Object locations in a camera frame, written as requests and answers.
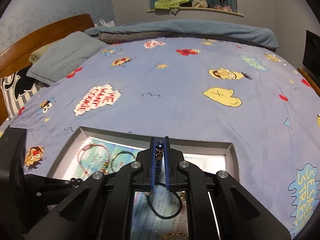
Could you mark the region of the printed paper sheet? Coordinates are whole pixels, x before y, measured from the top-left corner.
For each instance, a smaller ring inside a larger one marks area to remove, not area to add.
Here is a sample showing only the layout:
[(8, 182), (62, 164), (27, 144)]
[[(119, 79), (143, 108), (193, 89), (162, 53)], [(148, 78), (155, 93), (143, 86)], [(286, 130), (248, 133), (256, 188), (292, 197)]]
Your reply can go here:
[[(62, 152), (55, 171), (60, 179), (87, 179), (94, 172), (111, 174), (135, 161), (137, 153), (149, 148), (149, 139), (124, 139), (97, 136), (74, 138)], [(180, 150), (186, 161), (203, 171), (227, 170), (229, 143), (171, 139), (170, 146)], [(185, 193), (170, 193), (165, 174), (159, 176), (151, 193), (135, 194), (131, 239), (187, 239), (188, 222)]]

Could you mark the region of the grey cardboard tray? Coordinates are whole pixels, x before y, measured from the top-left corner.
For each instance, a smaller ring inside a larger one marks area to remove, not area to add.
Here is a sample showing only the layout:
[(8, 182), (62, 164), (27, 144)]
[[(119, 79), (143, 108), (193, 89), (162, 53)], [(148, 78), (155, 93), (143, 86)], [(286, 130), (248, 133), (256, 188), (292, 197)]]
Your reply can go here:
[(69, 138), (48, 172), (59, 179), (86, 179), (97, 171), (105, 151), (111, 157), (108, 172), (116, 174), (129, 162), (138, 161), (143, 172), (133, 179), (141, 190), (135, 190), (132, 204), (130, 239), (163, 239), (166, 233), (191, 232), (187, 217), (191, 214), (185, 198), (174, 194), (185, 191), (184, 176), (173, 171), (183, 160), (201, 170), (218, 172), (214, 161), (225, 160), (225, 172), (240, 180), (238, 160), (230, 142), (210, 142), (148, 137), (88, 127), (79, 127)]

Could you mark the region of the striped black white pillow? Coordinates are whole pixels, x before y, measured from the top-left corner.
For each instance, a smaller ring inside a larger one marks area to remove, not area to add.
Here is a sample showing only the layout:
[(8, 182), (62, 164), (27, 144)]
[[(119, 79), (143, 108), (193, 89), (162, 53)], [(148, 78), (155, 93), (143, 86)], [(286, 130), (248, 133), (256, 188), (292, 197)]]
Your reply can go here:
[(41, 88), (48, 87), (48, 85), (27, 76), (31, 66), (1, 78), (1, 91), (9, 119), (12, 119)]

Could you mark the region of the Sesame Street bed sheet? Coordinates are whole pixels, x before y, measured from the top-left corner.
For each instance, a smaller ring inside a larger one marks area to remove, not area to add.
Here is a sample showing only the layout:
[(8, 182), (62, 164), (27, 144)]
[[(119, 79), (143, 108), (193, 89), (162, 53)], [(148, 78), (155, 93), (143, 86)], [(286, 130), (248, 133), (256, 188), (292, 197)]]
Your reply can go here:
[(47, 175), (81, 126), (233, 144), (242, 185), (297, 236), (319, 204), (319, 96), (267, 49), (200, 38), (108, 45), (19, 89), (24, 171)]

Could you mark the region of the grey blue pillow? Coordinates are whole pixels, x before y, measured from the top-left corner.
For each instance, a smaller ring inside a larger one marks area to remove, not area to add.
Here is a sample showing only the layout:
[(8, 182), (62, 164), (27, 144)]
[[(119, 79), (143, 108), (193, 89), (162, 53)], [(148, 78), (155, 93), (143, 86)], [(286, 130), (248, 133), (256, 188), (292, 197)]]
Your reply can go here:
[(106, 43), (76, 31), (51, 45), (27, 71), (27, 76), (51, 86), (105, 46)]

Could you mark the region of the wooden headboard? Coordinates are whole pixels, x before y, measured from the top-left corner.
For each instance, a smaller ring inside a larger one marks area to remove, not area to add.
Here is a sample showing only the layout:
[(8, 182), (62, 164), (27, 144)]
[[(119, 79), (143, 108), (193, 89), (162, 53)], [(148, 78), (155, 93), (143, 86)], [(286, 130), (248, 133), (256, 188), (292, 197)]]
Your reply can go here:
[(1, 53), (2, 81), (10, 83), (13, 74), (30, 67), (29, 56), (35, 50), (60, 40), (73, 32), (85, 31), (91, 27), (94, 27), (91, 16), (82, 14), (54, 22), (23, 37)]

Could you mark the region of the olive green pillow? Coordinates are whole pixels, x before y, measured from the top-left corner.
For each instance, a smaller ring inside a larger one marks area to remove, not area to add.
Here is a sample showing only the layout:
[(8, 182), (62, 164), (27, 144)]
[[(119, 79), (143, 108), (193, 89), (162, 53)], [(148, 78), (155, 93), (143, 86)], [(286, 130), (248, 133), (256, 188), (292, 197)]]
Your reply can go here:
[(28, 61), (32, 64), (36, 63), (37, 61), (39, 61), (39, 59), (42, 57), (42, 55), (52, 46), (56, 43), (57, 41), (55, 42), (52, 42), (52, 43), (49, 43), (47, 45), (44, 45), (38, 49), (36, 49), (35, 51), (33, 51), (30, 55), (29, 55), (29, 58), (28, 58)]

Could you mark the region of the blue folded blanket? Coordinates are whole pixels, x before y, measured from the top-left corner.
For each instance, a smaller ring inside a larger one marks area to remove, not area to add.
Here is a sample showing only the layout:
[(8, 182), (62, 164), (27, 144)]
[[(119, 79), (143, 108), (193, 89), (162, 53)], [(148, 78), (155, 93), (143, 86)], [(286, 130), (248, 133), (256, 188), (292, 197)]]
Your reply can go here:
[(209, 20), (180, 19), (116, 27), (98, 26), (85, 30), (85, 34), (109, 44), (158, 37), (195, 37), (238, 42), (271, 51), (279, 47), (274, 32), (268, 28)]

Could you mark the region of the white plastic bag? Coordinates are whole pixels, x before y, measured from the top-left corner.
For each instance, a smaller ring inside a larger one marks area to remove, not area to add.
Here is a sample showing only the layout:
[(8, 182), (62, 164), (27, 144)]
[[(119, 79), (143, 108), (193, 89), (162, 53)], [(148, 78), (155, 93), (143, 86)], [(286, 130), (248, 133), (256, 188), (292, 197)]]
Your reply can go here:
[(115, 24), (114, 21), (105, 22), (105, 20), (100, 19), (100, 21), (98, 23), (95, 23), (94, 26), (95, 27), (105, 26), (105, 27), (108, 27), (108, 28), (112, 28), (112, 27), (115, 27), (116, 24)]

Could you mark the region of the wooden tv stand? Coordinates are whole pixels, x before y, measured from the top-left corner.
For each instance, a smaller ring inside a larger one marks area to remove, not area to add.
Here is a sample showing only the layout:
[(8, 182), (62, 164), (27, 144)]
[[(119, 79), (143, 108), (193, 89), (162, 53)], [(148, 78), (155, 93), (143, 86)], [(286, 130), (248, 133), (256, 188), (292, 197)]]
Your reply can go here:
[(319, 85), (312, 79), (312, 77), (304, 70), (298, 68), (298, 72), (304, 77), (306, 80), (303, 82), (305, 85), (308, 84), (308, 86), (312, 87), (313, 90), (316, 92), (318, 96), (320, 96), (320, 88)]

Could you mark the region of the wooden window sill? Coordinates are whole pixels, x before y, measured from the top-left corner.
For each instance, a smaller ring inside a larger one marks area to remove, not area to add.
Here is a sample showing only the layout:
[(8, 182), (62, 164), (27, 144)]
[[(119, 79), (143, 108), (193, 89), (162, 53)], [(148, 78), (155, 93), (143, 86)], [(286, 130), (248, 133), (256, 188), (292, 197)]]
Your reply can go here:
[(237, 17), (244, 17), (244, 14), (238, 13), (238, 12), (233, 12), (233, 11), (227, 11), (227, 10), (222, 10), (222, 9), (214, 9), (214, 8), (195, 8), (195, 7), (179, 7), (179, 8), (173, 8), (173, 9), (148, 9), (146, 12), (147, 13), (152, 13), (152, 12), (165, 12), (168, 11), (170, 14), (176, 15), (180, 11), (206, 11), (206, 12), (217, 12), (221, 14), (227, 14), (227, 15), (233, 15)]

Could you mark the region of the green cloth on sill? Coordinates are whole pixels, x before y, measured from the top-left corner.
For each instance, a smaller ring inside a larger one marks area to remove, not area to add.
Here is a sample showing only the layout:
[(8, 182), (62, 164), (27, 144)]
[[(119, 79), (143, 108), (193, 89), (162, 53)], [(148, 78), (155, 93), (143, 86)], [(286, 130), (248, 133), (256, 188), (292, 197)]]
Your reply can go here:
[(154, 3), (155, 10), (171, 10), (180, 8), (182, 4), (189, 3), (189, 0), (157, 0)]

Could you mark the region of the beige cloth on sill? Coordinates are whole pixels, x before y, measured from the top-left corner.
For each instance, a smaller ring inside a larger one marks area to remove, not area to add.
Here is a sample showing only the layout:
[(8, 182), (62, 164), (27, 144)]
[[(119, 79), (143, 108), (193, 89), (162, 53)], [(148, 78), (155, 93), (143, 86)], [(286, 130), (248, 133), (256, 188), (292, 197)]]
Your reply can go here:
[(193, 0), (192, 1), (193, 8), (208, 8), (208, 4), (206, 0)]

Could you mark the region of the pink cloth on sill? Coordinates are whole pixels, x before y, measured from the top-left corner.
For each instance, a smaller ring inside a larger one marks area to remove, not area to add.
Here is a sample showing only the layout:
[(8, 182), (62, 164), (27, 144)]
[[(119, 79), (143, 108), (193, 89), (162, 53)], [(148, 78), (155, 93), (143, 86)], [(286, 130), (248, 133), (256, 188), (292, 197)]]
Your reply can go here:
[(215, 4), (215, 5), (213, 6), (213, 8), (216, 9), (216, 10), (223, 10), (223, 11), (230, 11), (230, 12), (232, 12), (232, 8), (231, 8), (230, 5), (221, 6), (221, 5)]

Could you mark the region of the black television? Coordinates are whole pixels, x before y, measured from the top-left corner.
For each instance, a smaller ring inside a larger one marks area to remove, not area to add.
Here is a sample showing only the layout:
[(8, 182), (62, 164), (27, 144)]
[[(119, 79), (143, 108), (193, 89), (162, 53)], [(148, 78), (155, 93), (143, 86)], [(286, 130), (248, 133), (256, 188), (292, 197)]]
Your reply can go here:
[(313, 32), (306, 30), (303, 65), (317, 80), (319, 80), (319, 55), (320, 37)]

